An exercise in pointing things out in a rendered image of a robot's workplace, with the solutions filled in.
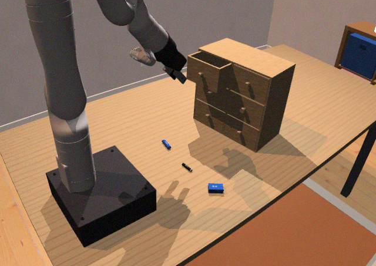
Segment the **brown wooden drawer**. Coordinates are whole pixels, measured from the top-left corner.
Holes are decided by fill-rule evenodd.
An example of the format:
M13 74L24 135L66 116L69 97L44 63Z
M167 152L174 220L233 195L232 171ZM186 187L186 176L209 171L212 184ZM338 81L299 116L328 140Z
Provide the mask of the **brown wooden drawer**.
M227 96L229 89L226 88L219 93L215 93L211 90L206 89L200 85L197 85L196 97L226 111Z
M255 150L259 129L227 114L224 134Z
M223 132L225 112L196 99L195 117L208 126Z
M229 87L232 63L199 51L187 56L187 80L219 93Z
M265 104L269 83L270 78L242 68L241 66L233 65L231 89Z
M230 90L227 112L260 128L264 105Z

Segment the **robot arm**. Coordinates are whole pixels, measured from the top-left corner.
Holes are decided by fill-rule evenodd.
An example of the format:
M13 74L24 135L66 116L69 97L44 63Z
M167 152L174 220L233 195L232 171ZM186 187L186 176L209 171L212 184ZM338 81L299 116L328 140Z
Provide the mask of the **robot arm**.
M139 42L157 34L159 25L144 0L97 2L107 20L127 25ZM76 55L72 0L25 0L25 4L45 72L44 94L61 180L70 193L86 191L94 186L96 173L85 112L87 95Z

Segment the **brown wooden chest of drawers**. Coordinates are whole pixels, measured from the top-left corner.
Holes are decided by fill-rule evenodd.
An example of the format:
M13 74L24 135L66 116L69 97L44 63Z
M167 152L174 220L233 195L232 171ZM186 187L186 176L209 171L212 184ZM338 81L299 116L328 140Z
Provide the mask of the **brown wooden chest of drawers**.
M242 44L240 42L236 42L231 39L222 39L220 41L211 43L209 45L203 46L199 48L199 51L206 52L213 56L216 56L220 59L226 60L231 62L231 74L230 74L230 82L229 82L229 91L227 96L227 104L226 104L226 111L196 97L197 94L197 84L195 90L195 98L194 98L194 113L193 118L195 117L195 109L196 109L196 99L200 99L201 101L225 112L224 117L224 126L223 132L208 126L207 124L199 121L200 123L205 124L206 126L212 128L213 130L223 134L224 136L228 137L224 134L225 125L226 125L226 117L227 114L253 126L252 124L230 114L227 112L228 104L229 104L229 96L230 90L237 92L249 99L252 99L258 103L258 100L253 99L247 95L244 95L234 89L231 89L231 79L233 74L233 65L238 65L243 68L246 68L250 71L256 72L260 75L263 75L267 78L270 78L270 83L268 86L268 92L266 97L266 102L261 103L264 105L263 117L261 120L260 128L259 129L256 149L252 150L251 148L239 143L238 141L228 137L229 139L234 140L235 142L241 144L242 146L252 150L253 152L257 153L262 147L264 147L270 140L276 137L279 134L281 123L284 116L284 111L287 104L288 94L291 87L291 82L293 79L293 74L295 70L296 63L290 62L283 58L279 58L278 56L274 56L262 50L253 48L251 46ZM198 51L198 52L199 52Z

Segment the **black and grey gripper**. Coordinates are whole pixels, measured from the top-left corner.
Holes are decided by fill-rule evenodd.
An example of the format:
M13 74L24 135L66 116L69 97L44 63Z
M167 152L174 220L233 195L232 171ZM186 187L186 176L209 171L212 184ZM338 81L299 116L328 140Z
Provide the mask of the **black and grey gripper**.
M173 79L184 84L187 80L181 70L187 59L177 50L176 44L160 25L154 38L147 42L139 42L140 47L130 51L130 56L145 65L153 66L156 61L164 64L163 70Z

